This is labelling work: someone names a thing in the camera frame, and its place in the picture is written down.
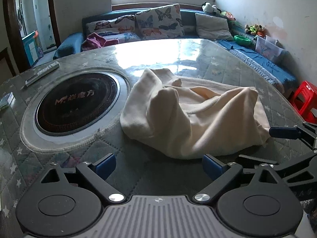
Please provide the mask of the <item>cream knit garment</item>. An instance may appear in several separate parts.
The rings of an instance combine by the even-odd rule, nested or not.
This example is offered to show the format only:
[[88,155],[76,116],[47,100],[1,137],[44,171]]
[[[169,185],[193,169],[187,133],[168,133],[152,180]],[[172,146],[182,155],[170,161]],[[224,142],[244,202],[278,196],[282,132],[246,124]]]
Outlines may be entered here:
[[131,139],[178,159],[224,156],[269,138],[269,122],[254,87],[178,77],[145,69],[120,116]]

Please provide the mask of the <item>red plastic stool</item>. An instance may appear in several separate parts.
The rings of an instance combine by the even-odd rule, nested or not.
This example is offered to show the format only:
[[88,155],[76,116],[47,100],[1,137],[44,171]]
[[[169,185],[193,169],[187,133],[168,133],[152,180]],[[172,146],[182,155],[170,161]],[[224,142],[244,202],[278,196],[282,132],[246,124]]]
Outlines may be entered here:
[[293,94],[291,105],[309,123],[316,124],[316,86],[303,81]]

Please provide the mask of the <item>blue corner sofa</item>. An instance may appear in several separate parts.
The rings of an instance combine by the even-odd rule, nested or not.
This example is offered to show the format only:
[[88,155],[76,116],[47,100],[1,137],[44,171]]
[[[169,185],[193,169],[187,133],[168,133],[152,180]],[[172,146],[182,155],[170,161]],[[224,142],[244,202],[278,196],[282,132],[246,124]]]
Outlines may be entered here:
[[243,34],[224,16],[181,9],[179,4],[129,9],[82,19],[82,32],[69,35],[55,59],[103,46],[151,39],[201,38],[217,42],[256,70],[281,93],[298,86],[296,77],[281,65],[286,50],[261,36]]

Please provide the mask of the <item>black round induction cooktop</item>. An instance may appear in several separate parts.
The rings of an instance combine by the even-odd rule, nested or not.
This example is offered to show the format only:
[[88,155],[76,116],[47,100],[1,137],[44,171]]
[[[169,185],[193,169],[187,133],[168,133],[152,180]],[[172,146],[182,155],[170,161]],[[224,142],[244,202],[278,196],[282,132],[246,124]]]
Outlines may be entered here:
[[40,101],[35,124],[50,136],[79,132],[106,115],[119,95],[120,84],[112,74],[97,71],[70,77]]

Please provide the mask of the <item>clear plastic storage box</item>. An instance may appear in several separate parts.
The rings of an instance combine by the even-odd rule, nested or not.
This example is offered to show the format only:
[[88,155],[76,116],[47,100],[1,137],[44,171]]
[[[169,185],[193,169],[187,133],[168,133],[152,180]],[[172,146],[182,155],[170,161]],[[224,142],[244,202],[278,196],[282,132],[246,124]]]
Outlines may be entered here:
[[275,43],[270,42],[268,37],[264,39],[260,36],[256,39],[255,51],[274,64],[280,63],[286,53],[283,48],[280,48]]

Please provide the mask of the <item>green plastic bowl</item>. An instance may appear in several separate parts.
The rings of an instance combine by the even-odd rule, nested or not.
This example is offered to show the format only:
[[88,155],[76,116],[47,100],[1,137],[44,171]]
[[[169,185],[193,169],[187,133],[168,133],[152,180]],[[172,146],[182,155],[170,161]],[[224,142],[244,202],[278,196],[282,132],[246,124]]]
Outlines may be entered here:
[[241,36],[241,35],[235,35],[234,36],[234,41],[240,45],[240,46],[244,46],[244,47],[248,47],[252,44],[252,41],[249,38],[246,38],[245,36]]

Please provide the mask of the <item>colourful plush toy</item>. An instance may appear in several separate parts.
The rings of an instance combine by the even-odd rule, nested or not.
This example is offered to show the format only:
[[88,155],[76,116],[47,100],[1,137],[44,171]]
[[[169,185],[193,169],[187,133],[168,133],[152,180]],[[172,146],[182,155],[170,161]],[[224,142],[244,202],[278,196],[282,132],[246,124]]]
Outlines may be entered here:
[[254,24],[249,26],[248,24],[245,25],[244,31],[246,34],[252,36],[265,36],[265,27],[262,25]]

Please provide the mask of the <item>small card packet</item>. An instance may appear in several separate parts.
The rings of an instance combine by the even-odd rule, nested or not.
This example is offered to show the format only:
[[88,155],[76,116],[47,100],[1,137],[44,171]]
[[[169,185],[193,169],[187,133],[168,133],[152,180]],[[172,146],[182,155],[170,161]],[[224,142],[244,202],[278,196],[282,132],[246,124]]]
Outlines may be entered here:
[[11,105],[12,101],[14,99],[14,95],[12,92],[6,94],[4,97],[0,100],[0,109],[6,108]]

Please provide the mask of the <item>silver remote control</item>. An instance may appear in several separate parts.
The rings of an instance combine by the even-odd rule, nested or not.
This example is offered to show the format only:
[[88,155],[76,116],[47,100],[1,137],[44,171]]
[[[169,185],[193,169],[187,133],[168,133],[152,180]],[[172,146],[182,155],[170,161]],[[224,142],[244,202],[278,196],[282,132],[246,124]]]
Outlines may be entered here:
[[25,81],[25,87],[31,86],[34,82],[38,81],[42,77],[46,76],[47,74],[51,73],[52,71],[58,69],[60,66],[59,62],[55,61],[52,64],[48,65],[44,69],[37,72],[35,75],[33,75],[31,78],[27,79]]

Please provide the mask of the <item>grey plain cushion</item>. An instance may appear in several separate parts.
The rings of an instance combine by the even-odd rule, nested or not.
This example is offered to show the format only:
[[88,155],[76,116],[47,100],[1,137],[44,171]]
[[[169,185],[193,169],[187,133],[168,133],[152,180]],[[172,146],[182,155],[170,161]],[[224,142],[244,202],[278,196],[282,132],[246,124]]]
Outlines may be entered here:
[[233,41],[225,18],[196,13],[196,32],[202,39]]

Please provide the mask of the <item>pink crumpled clothing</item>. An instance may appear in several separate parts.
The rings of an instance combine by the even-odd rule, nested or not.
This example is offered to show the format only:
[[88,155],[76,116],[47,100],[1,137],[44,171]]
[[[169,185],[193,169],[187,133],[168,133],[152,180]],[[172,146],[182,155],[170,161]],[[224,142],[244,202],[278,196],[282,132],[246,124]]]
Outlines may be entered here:
[[97,33],[92,33],[87,36],[87,38],[81,44],[82,51],[90,51],[93,49],[99,49],[107,46],[119,44],[118,39],[106,39]]

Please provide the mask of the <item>light blue child cabinet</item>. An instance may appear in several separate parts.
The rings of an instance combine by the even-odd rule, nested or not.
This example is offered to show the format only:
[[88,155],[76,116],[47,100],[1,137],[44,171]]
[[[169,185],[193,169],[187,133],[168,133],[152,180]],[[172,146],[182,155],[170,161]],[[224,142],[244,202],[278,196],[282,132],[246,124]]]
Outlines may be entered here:
[[37,36],[38,31],[33,31],[22,38],[23,46],[30,66],[33,66],[39,58],[38,46],[36,45]]

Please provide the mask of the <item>long butterfly print pillow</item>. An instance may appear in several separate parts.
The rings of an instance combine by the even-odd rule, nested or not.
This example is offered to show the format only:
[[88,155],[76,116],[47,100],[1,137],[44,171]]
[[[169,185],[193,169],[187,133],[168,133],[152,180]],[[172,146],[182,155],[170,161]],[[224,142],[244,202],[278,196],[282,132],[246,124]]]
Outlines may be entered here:
[[87,35],[96,33],[105,39],[116,39],[120,44],[141,40],[135,33],[135,16],[132,14],[86,23],[85,27]]

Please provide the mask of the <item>panda plush toy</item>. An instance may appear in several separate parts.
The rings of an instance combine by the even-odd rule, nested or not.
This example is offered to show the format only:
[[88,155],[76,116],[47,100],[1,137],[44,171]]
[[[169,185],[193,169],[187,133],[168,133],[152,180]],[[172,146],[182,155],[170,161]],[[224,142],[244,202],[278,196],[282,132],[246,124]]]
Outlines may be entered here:
[[202,11],[208,14],[221,14],[222,11],[217,8],[217,6],[211,5],[211,3],[205,2],[202,4]]

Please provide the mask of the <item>square butterfly print cushion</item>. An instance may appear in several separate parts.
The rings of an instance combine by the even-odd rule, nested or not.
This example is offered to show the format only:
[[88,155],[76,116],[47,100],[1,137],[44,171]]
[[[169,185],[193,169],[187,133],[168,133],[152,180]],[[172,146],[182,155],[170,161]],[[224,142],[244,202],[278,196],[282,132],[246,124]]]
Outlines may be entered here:
[[180,5],[166,5],[135,14],[143,40],[172,39],[185,36]]

